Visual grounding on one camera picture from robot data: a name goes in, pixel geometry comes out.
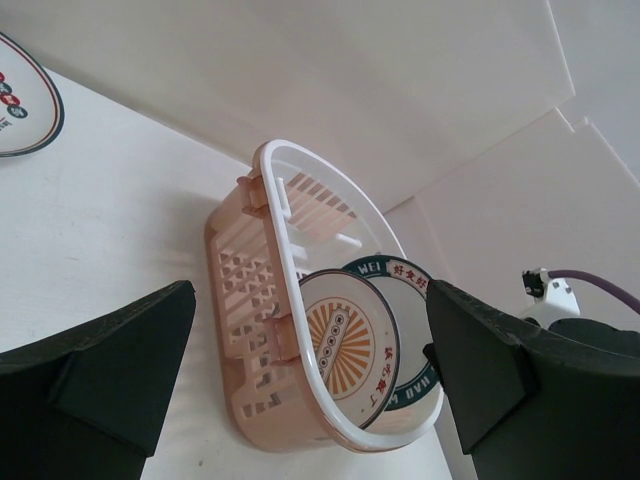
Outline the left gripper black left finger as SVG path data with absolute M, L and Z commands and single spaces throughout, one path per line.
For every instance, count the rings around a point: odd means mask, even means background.
M 155 454 L 191 332 L 176 281 L 1 355 L 4 479 L 138 479 Z

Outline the plate with green rim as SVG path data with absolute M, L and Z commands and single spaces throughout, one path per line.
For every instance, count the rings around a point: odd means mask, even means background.
M 373 284 L 392 310 L 400 338 L 400 364 L 389 411 L 417 405 L 439 385 L 435 367 L 423 353 L 432 342 L 426 299 L 431 275 L 417 264 L 393 255 L 360 257 L 344 269 Z

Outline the plate with red characters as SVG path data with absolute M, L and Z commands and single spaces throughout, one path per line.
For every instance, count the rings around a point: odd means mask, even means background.
M 1 156 L 25 156 L 60 135 L 65 109 L 47 71 L 22 46 L 1 36 Z

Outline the plate with orange sunburst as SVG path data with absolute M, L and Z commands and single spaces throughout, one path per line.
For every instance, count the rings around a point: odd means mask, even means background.
M 325 389 L 354 425 L 372 426 L 390 402 L 400 368 L 388 302 L 371 282 L 341 269 L 304 277 L 300 291 Z

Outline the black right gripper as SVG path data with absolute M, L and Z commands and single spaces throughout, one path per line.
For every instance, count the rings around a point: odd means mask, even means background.
M 553 322 L 548 330 L 570 340 L 600 350 L 638 350 L 639 333 L 619 330 L 586 318 L 566 318 Z

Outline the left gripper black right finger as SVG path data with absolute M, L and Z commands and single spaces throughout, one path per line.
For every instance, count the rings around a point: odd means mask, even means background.
M 638 477 L 639 349 L 584 345 L 442 280 L 426 307 L 426 353 L 479 478 Z

